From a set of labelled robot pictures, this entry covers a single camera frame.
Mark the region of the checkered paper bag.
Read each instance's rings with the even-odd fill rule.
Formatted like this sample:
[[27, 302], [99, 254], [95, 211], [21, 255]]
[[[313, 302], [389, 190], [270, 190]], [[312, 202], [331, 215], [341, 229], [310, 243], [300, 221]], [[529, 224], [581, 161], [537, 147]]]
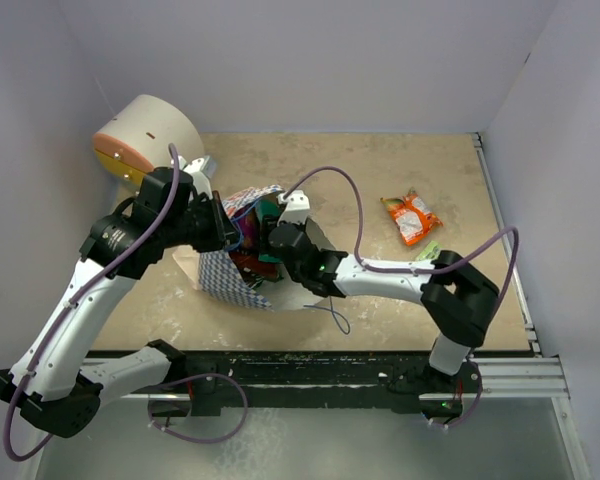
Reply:
[[333, 299], [316, 296], [292, 281], [282, 261], [267, 251], [265, 229], [274, 227], [282, 214], [277, 204], [282, 192], [279, 185], [249, 187], [225, 198], [222, 205], [238, 239], [215, 252], [178, 247], [173, 258], [194, 289], [216, 300], [270, 312], [328, 312], [347, 335], [351, 325], [335, 310]]

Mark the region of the orange snack packet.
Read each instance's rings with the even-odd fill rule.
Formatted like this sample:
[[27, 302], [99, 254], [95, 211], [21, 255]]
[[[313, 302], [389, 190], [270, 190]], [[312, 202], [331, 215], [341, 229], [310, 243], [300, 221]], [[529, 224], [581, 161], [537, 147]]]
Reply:
[[411, 247], [426, 238], [442, 220], [428, 207], [415, 188], [406, 195], [381, 198], [381, 203], [395, 223], [405, 245]]

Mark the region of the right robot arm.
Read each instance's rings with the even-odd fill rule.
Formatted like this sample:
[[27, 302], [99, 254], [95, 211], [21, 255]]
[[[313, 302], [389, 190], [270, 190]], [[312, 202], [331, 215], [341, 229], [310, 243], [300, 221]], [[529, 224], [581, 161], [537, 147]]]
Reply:
[[439, 329], [424, 369], [426, 383], [436, 391], [459, 381], [465, 359], [483, 345], [499, 303], [496, 284], [449, 250], [429, 261], [371, 264], [320, 248], [306, 227], [286, 222], [270, 229], [265, 245], [291, 280], [316, 296], [372, 296], [422, 306]]

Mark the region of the teal snack packet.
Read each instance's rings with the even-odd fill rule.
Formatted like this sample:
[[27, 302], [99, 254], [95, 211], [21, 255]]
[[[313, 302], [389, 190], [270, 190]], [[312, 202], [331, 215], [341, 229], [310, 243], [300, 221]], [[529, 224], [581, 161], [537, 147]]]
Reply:
[[280, 258], [277, 255], [274, 255], [271, 252], [264, 252], [264, 251], [261, 251], [258, 254], [258, 260], [260, 262], [270, 263], [270, 264], [278, 264], [281, 262]]

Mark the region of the purple snack packet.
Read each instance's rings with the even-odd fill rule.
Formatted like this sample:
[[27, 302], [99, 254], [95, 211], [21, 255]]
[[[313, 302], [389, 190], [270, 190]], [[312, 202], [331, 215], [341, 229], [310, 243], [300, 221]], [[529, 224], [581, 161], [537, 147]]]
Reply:
[[240, 209], [232, 218], [242, 240], [240, 249], [258, 251], [265, 236], [276, 226], [279, 208], [271, 196], [261, 197]]

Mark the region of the green snack packet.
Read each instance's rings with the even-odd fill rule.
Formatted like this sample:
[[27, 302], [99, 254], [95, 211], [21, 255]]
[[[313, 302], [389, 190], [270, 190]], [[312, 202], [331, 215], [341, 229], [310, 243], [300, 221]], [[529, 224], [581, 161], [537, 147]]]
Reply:
[[441, 248], [438, 242], [431, 241], [416, 257], [417, 261], [433, 260], [440, 254]]

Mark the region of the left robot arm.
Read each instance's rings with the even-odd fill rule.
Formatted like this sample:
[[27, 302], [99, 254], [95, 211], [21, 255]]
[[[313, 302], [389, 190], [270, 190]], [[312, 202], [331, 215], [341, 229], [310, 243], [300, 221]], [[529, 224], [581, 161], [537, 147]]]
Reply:
[[181, 388], [186, 356], [163, 340], [98, 367], [83, 360], [118, 303], [166, 250], [215, 252], [237, 238], [206, 173], [158, 167], [147, 174], [137, 196], [92, 225], [47, 324], [18, 362], [0, 370], [0, 400], [37, 429], [70, 438], [112, 400], [154, 385]]

